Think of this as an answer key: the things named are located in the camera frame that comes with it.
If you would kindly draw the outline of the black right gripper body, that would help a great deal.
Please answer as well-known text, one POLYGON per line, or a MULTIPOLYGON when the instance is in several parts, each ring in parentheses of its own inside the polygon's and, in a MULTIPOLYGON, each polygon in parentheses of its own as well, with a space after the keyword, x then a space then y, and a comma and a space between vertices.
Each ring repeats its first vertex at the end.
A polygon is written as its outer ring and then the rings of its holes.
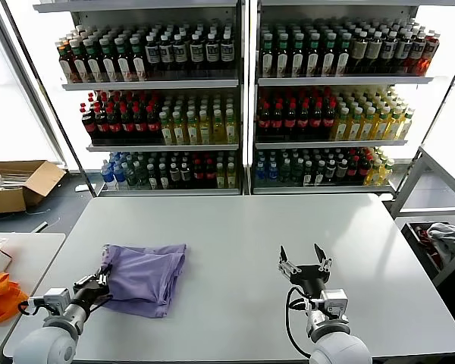
POLYGON ((329 272, 319 268, 319 265, 298 265, 297 272, 290 275, 291 284, 299 286, 306 296, 318 299, 329 280, 329 272))

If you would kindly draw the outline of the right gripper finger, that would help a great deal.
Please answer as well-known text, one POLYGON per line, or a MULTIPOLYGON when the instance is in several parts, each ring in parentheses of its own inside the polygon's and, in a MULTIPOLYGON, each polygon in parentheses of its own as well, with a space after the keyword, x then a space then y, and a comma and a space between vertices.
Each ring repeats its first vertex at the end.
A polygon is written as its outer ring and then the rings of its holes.
POLYGON ((280 255, 278 261, 278 270, 287 279, 291 279, 294 275, 301 272, 301 269, 294 265, 288 258, 283 246, 280 247, 280 255))
POLYGON ((332 258, 328 258, 325 255, 325 251, 317 244, 314 244, 315 253, 319 261, 319 271, 330 271, 332 265, 332 258))

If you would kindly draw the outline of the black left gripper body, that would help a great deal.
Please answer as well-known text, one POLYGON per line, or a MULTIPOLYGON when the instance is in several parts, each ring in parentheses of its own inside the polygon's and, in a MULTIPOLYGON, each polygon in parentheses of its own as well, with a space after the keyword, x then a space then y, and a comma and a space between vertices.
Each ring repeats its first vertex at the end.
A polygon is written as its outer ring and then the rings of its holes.
POLYGON ((83 308, 91 308, 99 299, 109 294, 109 287, 107 284, 92 280, 75 283, 73 291, 73 304, 83 308))

